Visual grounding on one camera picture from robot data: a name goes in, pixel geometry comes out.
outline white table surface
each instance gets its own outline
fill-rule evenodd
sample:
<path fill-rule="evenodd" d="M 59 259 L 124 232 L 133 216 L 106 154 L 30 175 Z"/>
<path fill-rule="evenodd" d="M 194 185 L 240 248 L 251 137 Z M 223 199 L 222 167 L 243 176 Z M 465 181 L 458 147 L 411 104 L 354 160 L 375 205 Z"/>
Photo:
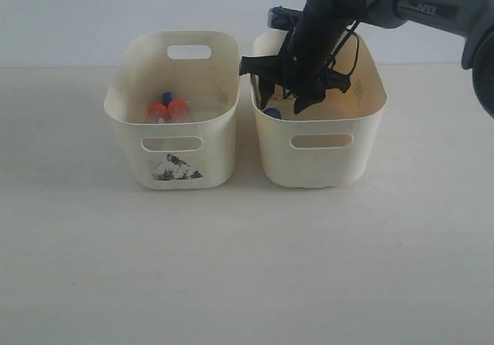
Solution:
<path fill-rule="evenodd" d="M 0 70 L 0 344 L 494 343 L 494 120 L 459 66 L 381 66 L 352 187 L 268 181 L 246 81 L 234 177 L 143 189 L 112 69 Z"/>

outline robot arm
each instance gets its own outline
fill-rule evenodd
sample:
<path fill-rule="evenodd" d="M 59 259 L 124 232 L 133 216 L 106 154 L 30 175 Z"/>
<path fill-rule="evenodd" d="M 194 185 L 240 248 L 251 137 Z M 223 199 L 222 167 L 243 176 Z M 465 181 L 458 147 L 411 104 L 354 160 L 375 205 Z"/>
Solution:
<path fill-rule="evenodd" d="M 494 117 L 494 0 L 306 0 L 301 12 L 273 8 L 269 27 L 287 31 L 282 47 L 277 56 L 243 57 L 240 74 L 259 77 L 261 109 L 278 85 L 295 96 L 299 113 L 328 89 L 350 88 L 331 63 L 359 23 L 395 29 L 407 21 L 465 38 L 462 67 L 473 69 L 475 93 Z"/>

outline white plastic basket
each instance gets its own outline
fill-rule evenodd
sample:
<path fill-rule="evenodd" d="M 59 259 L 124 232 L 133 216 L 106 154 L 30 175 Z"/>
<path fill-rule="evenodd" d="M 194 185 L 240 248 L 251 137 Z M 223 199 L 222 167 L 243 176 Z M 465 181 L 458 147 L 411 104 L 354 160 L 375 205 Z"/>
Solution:
<path fill-rule="evenodd" d="M 261 35 L 254 43 L 254 55 L 277 54 L 284 37 L 279 31 Z M 274 183 L 288 188 L 341 187 L 365 172 L 387 96 L 372 56 L 359 40 L 351 88 L 346 93 L 328 90 L 322 103 L 299 115 L 293 113 L 292 99 L 282 99 L 278 86 L 268 107 L 277 108 L 282 119 L 265 115 L 256 104 L 258 79 L 251 76 L 262 166 Z M 335 70 L 350 72 L 356 50 L 357 36 L 352 36 L 338 53 Z"/>
<path fill-rule="evenodd" d="M 187 101 L 190 120 L 146 123 L 147 108 L 165 91 Z M 213 188 L 234 171 L 238 101 L 235 38 L 222 32 L 156 32 L 132 42 L 104 108 L 144 187 Z"/>

